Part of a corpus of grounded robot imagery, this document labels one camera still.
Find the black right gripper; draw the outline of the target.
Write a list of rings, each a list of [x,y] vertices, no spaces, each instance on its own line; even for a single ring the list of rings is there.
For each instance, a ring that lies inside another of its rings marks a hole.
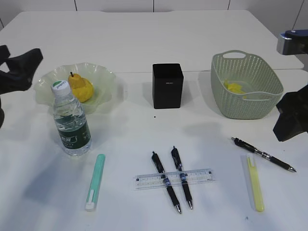
[[[280,113],[273,128],[278,141],[287,141],[308,131],[308,87],[286,93],[276,104]]]

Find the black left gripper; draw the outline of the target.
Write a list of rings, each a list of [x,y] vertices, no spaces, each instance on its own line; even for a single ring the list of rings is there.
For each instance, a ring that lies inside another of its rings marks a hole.
[[[0,65],[6,62],[9,72],[0,72],[0,94],[13,91],[26,91],[32,86],[34,74],[43,60],[39,48],[34,48],[22,55],[10,57],[6,45],[0,45]],[[0,126],[4,122],[4,111],[0,108]]]

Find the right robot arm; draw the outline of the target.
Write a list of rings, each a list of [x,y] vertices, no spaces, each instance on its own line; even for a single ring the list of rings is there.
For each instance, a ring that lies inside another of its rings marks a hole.
[[[308,53],[308,31],[287,30],[280,34],[277,51],[282,55]],[[276,104],[280,113],[273,128],[278,141],[286,141],[308,131],[308,87],[286,93]]]

